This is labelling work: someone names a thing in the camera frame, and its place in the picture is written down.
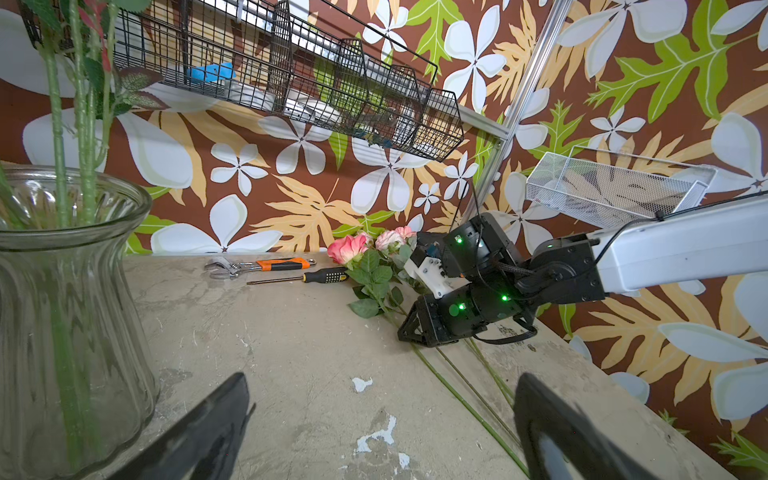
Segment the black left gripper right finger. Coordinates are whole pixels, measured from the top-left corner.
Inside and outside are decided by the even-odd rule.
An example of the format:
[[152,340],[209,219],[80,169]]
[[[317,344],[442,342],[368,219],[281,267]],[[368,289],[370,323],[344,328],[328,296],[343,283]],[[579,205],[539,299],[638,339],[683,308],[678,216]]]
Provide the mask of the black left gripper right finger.
[[515,389],[514,420],[532,479],[653,479],[531,373]]

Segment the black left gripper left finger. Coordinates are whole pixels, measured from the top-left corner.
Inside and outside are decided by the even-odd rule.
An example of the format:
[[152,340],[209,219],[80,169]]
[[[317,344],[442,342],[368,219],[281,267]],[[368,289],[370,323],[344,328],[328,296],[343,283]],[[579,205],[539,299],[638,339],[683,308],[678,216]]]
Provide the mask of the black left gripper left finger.
[[236,372],[113,479],[229,479],[256,404]]

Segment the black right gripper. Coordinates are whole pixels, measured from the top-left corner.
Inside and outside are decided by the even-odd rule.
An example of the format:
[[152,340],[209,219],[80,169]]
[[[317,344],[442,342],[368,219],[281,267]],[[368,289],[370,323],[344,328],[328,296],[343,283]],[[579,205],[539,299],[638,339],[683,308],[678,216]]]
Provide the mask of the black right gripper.
[[470,337],[478,339],[489,325],[506,319],[515,321],[524,332],[488,339],[488,344],[518,343],[537,334],[535,309],[513,287],[469,283],[440,298],[433,294],[418,297],[397,335],[403,342],[437,347]]

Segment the pale pink carnation stem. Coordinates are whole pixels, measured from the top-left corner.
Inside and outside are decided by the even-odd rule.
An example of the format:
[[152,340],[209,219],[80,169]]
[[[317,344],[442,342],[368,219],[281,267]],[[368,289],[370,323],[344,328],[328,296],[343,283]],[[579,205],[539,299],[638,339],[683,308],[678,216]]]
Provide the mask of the pale pink carnation stem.
[[455,262],[450,246],[457,246],[461,253],[475,260],[481,256],[475,250],[483,250],[485,243],[476,229],[449,243],[433,234],[418,235],[408,227],[387,231],[377,238],[376,248],[394,263],[398,280],[418,293],[398,330],[398,337],[428,348],[465,340],[507,403],[513,406],[512,390],[478,346],[482,341],[478,334],[490,324],[483,316],[490,308],[481,301],[481,295],[490,291],[490,281],[482,279],[481,272],[469,279],[465,279],[462,272],[450,277],[445,271]]

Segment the pink rose bunch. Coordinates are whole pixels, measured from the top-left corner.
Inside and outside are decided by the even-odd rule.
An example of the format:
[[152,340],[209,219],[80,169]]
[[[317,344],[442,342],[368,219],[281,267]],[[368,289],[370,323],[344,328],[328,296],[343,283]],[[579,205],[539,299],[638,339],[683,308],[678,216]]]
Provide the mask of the pink rose bunch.
[[[169,105],[147,88],[162,75],[114,65],[118,13],[143,13],[149,1],[21,1],[32,46],[43,60],[51,107],[55,225],[96,218],[96,168],[107,158],[113,120],[132,110]],[[73,213],[64,138],[75,138],[82,213]]]

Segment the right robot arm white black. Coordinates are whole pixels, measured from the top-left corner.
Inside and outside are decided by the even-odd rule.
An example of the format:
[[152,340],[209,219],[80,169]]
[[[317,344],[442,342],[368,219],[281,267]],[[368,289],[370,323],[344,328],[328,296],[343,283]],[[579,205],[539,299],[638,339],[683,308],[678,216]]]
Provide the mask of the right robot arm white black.
[[406,273],[428,293],[419,296],[397,331],[423,347],[478,338],[511,319],[534,337],[544,304],[602,301],[612,294],[767,268],[764,192],[693,207],[589,234],[550,239],[524,258],[489,212],[445,235],[420,233]]

